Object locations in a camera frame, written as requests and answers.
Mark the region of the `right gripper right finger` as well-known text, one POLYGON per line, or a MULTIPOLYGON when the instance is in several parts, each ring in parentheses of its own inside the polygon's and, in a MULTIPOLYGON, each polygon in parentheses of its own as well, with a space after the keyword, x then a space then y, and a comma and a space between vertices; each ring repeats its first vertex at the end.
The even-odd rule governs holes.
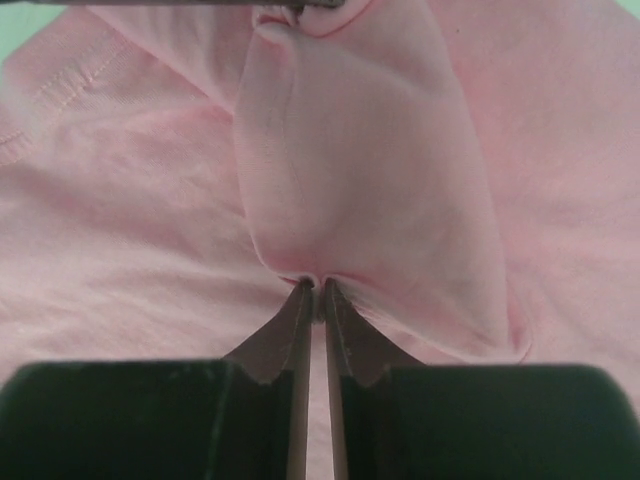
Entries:
POLYGON ((324 287, 339 479, 635 479, 639 422, 584 365, 426 365, 324 287))

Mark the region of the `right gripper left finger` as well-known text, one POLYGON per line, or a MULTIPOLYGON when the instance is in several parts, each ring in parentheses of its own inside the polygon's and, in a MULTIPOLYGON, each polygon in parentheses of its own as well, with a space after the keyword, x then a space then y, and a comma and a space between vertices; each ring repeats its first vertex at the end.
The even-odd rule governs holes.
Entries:
POLYGON ((1 390, 5 479, 302 479, 313 286, 216 359, 39 362, 1 390))

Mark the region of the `pink t shirt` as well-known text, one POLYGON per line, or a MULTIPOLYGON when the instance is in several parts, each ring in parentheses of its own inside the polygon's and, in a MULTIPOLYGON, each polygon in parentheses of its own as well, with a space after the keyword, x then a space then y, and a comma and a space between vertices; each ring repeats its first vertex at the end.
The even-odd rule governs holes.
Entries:
POLYGON ((639 22, 613 1, 74 6, 1 88, 1 390, 221 358, 313 286, 418 361, 584 365, 639 422, 639 22))

